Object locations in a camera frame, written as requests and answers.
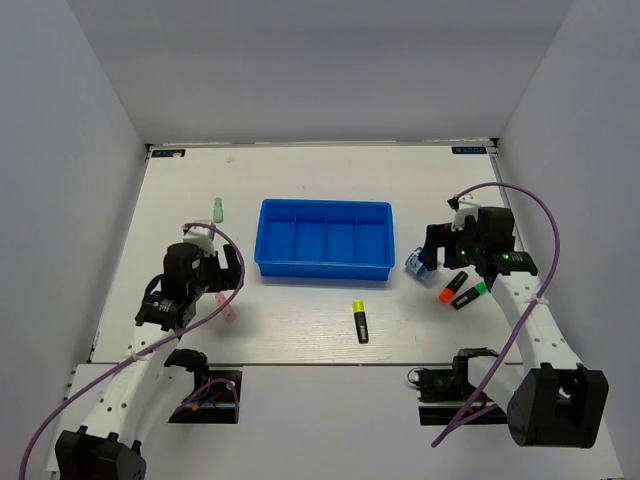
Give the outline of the pink correction tape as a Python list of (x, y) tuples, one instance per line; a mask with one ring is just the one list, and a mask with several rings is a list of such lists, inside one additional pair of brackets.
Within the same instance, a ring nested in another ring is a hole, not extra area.
[(222, 308), (221, 315), (226, 323), (232, 323), (236, 320), (237, 316), (233, 308), (231, 307), (226, 295), (223, 292), (215, 294), (215, 300), (217, 305)]

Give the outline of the orange cap highlighter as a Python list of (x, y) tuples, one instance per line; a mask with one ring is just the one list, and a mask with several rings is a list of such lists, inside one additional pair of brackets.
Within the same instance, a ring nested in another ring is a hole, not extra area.
[(438, 299), (443, 304), (448, 304), (455, 297), (456, 293), (467, 281), (469, 275), (465, 271), (461, 271), (443, 288)]

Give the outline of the green cap highlighter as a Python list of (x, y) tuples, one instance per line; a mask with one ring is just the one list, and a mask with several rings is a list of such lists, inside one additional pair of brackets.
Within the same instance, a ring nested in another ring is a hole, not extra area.
[(463, 292), (462, 294), (458, 295), (456, 298), (454, 298), (451, 301), (451, 306), (455, 310), (460, 310), (461, 308), (474, 302), (475, 300), (477, 300), (487, 292), (488, 292), (488, 289), (485, 282), (481, 281), (478, 284), (466, 290), (465, 292)]

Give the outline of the green correction tape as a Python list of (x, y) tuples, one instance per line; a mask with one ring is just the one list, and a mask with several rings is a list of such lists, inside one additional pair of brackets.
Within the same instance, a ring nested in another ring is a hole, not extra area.
[(224, 205), (220, 197), (214, 200), (212, 219), (214, 223), (222, 223), (224, 221)]

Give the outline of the yellow cap highlighter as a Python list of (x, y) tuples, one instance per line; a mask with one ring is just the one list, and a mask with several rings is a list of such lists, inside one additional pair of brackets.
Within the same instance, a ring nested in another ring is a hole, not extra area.
[(362, 300), (354, 300), (352, 302), (352, 310), (358, 341), (360, 344), (367, 344), (369, 342), (369, 332), (364, 302)]

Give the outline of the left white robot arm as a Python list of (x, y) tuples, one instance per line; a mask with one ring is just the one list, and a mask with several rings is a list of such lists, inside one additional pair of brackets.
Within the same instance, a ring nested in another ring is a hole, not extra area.
[(242, 284), (241, 256), (230, 244), (223, 254), (225, 267), (210, 248), (187, 242), (168, 247), (162, 273), (143, 294), (124, 368), (107, 376), (106, 390), (80, 426), (56, 441), (60, 478), (142, 479), (147, 462), (141, 449), (155, 426), (207, 398), (214, 387), (237, 391), (232, 380), (212, 376), (205, 353), (179, 345), (202, 296), (235, 294)]

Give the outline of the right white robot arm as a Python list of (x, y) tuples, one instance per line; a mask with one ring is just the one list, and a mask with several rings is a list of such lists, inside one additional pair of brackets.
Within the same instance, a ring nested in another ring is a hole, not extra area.
[(474, 403), (487, 401), (505, 414), (519, 446), (587, 449), (597, 439), (609, 384), (564, 339), (533, 259), (515, 248), (514, 225), (507, 208), (467, 207), (452, 222), (427, 227), (420, 261), (434, 270), (442, 256), (447, 268), (475, 269), (507, 320), (507, 345), (517, 347), (521, 363), (507, 365), (486, 347), (462, 349), (450, 368), (418, 372), (421, 399), (461, 402), (453, 426), (474, 421)]

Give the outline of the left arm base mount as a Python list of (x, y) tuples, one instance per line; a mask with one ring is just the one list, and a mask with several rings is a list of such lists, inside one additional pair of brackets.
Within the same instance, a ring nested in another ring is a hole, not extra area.
[(210, 370), (208, 380), (218, 380), (170, 417), (172, 424), (237, 424), (240, 418), (242, 370)]

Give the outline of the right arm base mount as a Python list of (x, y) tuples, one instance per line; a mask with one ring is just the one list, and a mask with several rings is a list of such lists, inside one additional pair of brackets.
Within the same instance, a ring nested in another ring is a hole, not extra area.
[[(412, 368), (407, 383), (417, 392), (418, 415), (421, 426), (446, 426), (474, 391), (474, 387), (460, 386), (454, 381), (452, 368)], [(493, 402), (481, 394), (463, 418), (492, 407)], [(506, 415), (499, 408), (476, 418), (470, 425), (506, 425)]]

